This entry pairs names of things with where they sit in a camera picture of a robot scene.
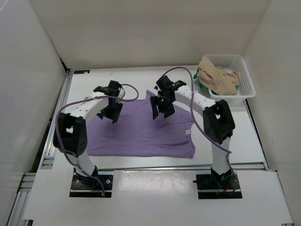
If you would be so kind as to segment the purple t-shirt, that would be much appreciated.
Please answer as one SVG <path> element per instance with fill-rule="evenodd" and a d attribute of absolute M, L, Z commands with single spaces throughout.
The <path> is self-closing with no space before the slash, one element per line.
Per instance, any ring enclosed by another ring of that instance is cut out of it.
<path fill-rule="evenodd" d="M 125 102 L 116 123 L 95 116 L 87 126 L 87 154 L 90 156 L 192 158 L 191 114 L 175 106 L 168 118 L 152 117 L 149 90 L 145 99 Z"/>

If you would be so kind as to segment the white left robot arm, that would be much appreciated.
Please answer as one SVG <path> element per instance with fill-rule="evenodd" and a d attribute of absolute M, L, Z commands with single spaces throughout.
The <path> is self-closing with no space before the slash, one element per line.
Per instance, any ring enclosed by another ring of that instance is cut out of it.
<path fill-rule="evenodd" d="M 69 113 L 59 112 L 55 120 L 53 145 L 64 153 L 74 166 L 75 172 L 83 176 L 82 183 L 87 188 L 98 185 L 97 167 L 91 162 L 86 148 L 87 125 L 95 117 L 118 121 L 123 104 L 120 100 L 125 92 L 117 81 L 110 81 L 107 87 L 98 86 L 91 97 L 78 101 L 79 106 Z"/>

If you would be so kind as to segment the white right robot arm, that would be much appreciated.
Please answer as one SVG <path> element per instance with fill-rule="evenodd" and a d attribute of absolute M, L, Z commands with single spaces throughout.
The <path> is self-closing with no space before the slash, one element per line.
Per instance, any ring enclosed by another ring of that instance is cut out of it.
<path fill-rule="evenodd" d="M 156 86 L 158 94 L 150 98 L 153 119 L 160 113 L 164 118 L 174 114 L 174 102 L 190 107 L 193 119 L 194 112 L 202 116 L 203 128 L 198 128 L 212 144 L 211 182 L 216 188 L 224 187 L 233 175 L 229 146 L 235 123 L 228 103 L 208 99 L 194 92 L 185 82 L 172 82 L 166 75 L 157 80 Z"/>

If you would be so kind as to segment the green t-shirt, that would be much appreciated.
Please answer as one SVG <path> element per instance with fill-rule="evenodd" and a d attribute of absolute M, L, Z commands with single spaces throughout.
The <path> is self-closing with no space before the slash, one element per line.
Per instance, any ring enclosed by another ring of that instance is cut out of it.
<path fill-rule="evenodd" d="M 193 75 L 194 80 L 198 80 L 198 85 L 200 89 L 205 87 L 206 73 L 200 68 L 197 69 L 196 73 Z"/>

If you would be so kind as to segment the small blue label sticker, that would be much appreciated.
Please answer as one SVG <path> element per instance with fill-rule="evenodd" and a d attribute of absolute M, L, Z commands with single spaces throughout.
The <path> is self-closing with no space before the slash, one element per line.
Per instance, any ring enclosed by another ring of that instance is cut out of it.
<path fill-rule="evenodd" d="M 90 70 L 75 70 L 73 74 L 89 74 Z"/>

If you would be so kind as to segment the beige t-shirt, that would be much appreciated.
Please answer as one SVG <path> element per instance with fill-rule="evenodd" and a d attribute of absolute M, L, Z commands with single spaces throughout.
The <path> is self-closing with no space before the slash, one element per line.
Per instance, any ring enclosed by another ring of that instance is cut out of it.
<path fill-rule="evenodd" d="M 215 67 L 208 57 L 204 57 L 198 64 L 198 68 L 206 73 L 205 87 L 221 96 L 234 96 L 237 94 L 237 86 L 241 83 L 241 73 L 227 72 L 222 67 Z"/>

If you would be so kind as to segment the white plastic basket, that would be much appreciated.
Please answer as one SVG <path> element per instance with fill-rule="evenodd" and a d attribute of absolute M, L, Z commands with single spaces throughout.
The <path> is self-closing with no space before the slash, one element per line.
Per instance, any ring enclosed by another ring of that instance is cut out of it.
<path fill-rule="evenodd" d="M 211 99 L 224 99 L 229 105 L 256 94 L 245 61 L 240 55 L 203 55 L 194 78 L 202 88 L 208 88 Z"/>

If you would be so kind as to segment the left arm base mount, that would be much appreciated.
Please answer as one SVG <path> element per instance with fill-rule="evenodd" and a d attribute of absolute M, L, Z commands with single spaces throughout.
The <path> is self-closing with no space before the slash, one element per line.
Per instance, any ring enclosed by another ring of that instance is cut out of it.
<path fill-rule="evenodd" d="M 103 185 L 104 192 L 97 180 L 73 172 L 69 197 L 111 198 L 113 174 L 108 172 L 98 174 L 98 179 Z"/>

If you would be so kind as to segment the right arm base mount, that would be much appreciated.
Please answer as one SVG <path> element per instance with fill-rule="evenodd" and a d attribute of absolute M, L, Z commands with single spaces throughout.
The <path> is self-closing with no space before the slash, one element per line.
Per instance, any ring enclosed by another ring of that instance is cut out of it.
<path fill-rule="evenodd" d="M 193 183 L 197 185 L 198 199 L 242 199 L 242 192 L 235 175 L 219 183 L 212 174 L 197 174 Z"/>

